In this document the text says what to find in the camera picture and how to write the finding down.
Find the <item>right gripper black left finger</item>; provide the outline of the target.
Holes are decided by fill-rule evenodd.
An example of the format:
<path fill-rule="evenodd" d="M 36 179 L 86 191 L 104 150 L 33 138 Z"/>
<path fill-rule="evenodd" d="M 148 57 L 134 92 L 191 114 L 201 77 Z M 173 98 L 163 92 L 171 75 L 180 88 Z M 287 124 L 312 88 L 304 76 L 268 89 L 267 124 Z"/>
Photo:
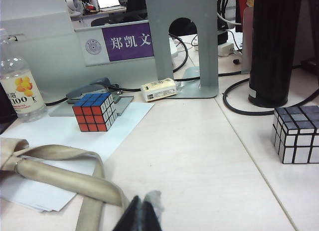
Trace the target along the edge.
<path fill-rule="evenodd" d="M 134 196 L 124 213 L 116 223 L 113 231 L 132 231 L 138 215 L 141 199 L 139 196 Z"/>

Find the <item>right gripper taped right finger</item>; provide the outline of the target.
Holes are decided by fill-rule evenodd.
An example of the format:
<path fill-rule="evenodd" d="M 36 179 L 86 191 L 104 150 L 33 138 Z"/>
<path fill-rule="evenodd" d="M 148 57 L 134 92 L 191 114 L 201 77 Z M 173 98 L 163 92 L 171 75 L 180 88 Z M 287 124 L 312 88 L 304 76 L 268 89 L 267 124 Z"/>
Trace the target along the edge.
<path fill-rule="evenodd" d="M 161 231 L 161 217 L 164 207 L 161 203 L 161 191 L 148 192 L 142 203 L 142 230 L 143 231 Z"/>

